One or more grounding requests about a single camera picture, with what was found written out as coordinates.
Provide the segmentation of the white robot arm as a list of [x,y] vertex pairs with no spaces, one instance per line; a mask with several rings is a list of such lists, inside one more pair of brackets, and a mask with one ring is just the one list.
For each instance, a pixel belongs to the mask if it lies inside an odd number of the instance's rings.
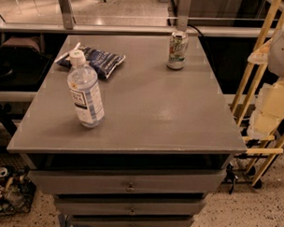
[[284,25],[253,51],[248,61],[250,64],[267,64],[269,72],[277,75],[275,83],[264,83],[260,88],[249,119],[247,135],[250,139],[261,139],[270,135],[284,120]]

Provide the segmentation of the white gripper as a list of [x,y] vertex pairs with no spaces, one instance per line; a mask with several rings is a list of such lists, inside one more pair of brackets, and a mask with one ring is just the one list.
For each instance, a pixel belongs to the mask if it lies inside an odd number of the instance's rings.
[[[271,44],[272,38],[253,51],[248,57],[249,63],[268,64]],[[273,84],[264,83],[254,106],[247,135],[250,139],[261,139],[275,131],[284,120],[284,78],[279,78]]]

